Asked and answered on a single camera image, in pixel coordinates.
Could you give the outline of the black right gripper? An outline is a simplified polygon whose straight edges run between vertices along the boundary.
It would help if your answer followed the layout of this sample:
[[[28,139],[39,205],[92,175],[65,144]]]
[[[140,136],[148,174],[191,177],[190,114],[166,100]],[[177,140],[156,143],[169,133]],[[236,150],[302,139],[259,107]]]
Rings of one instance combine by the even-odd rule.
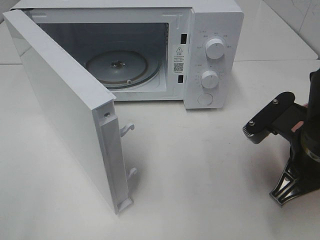
[[[259,144],[274,132],[290,142],[289,160],[269,193],[281,207],[297,197],[316,191],[320,178],[320,119],[308,121],[307,108],[294,101],[292,92],[280,93],[242,128],[244,135],[254,144]],[[292,132],[292,127],[299,121],[304,121],[303,125]]]

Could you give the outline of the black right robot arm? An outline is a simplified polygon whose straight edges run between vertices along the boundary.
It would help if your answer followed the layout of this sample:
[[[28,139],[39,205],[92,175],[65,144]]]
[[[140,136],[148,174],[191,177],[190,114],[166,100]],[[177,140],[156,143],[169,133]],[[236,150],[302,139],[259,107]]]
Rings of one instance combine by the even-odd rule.
[[[280,206],[320,188],[320,72],[311,72],[309,80],[307,106],[295,103],[292,92],[282,92],[242,128],[254,144],[269,134],[290,143],[287,164],[269,194]]]

